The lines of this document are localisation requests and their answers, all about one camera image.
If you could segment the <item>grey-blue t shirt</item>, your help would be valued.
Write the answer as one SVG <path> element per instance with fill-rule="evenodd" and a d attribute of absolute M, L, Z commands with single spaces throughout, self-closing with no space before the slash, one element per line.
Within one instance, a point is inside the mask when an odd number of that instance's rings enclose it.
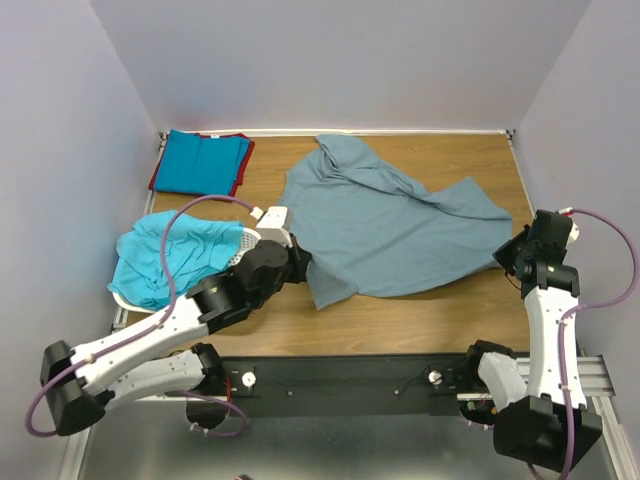
<path fill-rule="evenodd" d="M 279 203 L 312 256 L 306 278 L 317 309 L 355 294 L 420 293 L 495 266 L 512 217 L 472 178 L 429 191 L 355 136 L 316 142 L 287 172 Z"/>

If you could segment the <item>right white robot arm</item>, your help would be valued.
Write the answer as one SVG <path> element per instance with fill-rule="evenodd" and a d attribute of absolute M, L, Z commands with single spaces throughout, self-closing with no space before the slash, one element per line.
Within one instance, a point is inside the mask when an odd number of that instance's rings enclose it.
<path fill-rule="evenodd" d="M 539 210 L 531 224 L 493 254 L 520 284 L 529 323 L 528 375 L 500 346 L 482 346 L 479 357 L 459 370 L 467 389 L 488 389 L 496 409 L 496 452 L 561 478 L 602 434 L 600 417 L 588 410 L 578 368 L 579 273 L 564 262 L 578 235 L 568 214 Z"/>

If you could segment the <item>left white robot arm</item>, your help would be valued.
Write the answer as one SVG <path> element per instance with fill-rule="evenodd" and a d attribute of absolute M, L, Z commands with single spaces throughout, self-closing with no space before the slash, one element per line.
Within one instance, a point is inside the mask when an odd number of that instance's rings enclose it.
<path fill-rule="evenodd" d="M 79 433 L 108 410 L 153 394 L 214 393 L 225 377 L 214 348 L 194 346 L 175 360 L 165 352 L 247 319 L 284 284 L 305 281 L 311 259 L 298 245 L 261 240 L 237 264 L 202 278 L 131 327 L 87 344 L 50 344 L 40 373 L 41 397 L 54 424 L 50 433 Z"/>

